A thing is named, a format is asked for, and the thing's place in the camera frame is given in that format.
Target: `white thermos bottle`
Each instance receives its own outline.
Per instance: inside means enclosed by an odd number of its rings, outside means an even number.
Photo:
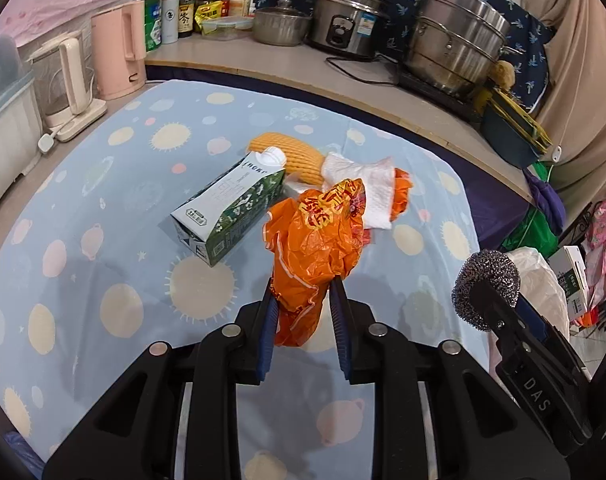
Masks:
[[[161,0],[161,43],[179,39],[179,0]]]

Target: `metal bolt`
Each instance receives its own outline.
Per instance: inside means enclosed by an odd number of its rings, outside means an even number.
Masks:
[[[150,353],[154,356],[160,356],[167,352],[167,344],[163,341],[157,341],[150,345]]]
[[[238,325],[235,325],[234,323],[225,325],[221,329],[221,333],[225,337],[236,337],[237,335],[239,335],[241,333],[241,327]]]
[[[382,337],[387,333],[387,326],[382,323],[372,323],[368,326],[368,332],[376,337]]]
[[[461,351],[461,345],[459,345],[457,341],[454,341],[452,339],[443,341],[441,348],[443,348],[443,351],[449,355],[456,355]]]

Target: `white carton cap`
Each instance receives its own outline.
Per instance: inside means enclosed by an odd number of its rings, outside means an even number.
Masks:
[[[263,153],[256,153],[256,160],[264,166],[285,166],[288,157],[285,156],[283,150],[276,146],[268,146],[263,150]]]

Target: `light blue tablecloth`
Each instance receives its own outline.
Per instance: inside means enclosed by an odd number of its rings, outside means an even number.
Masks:
[[[0,251],[0,403],[42,458],[148,344],[199,341],[262,297],[273,255],[260,224],[210,269],[179,244],[168,215],[265,131],[360,162],[391,155],[411,174],[409,209],[374,233],[347,293],[412,340],[459,339],[487,367],[486,337],[451,306],[478,243],[461,180],[445,162],[322,108],[170,81],[64,160]],[[343,379],[325,311],[304,349],[277,348],[265,383],[239,388],[246,478],[369,478],[373,393]]]

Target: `brown curtain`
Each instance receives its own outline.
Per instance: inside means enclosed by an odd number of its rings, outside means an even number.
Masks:
[[[558,31],[545,47],[551,91],[537,121],[563,150],[550,176],[567,224],[606,198],[606,9],[600,0],[522,0]]]

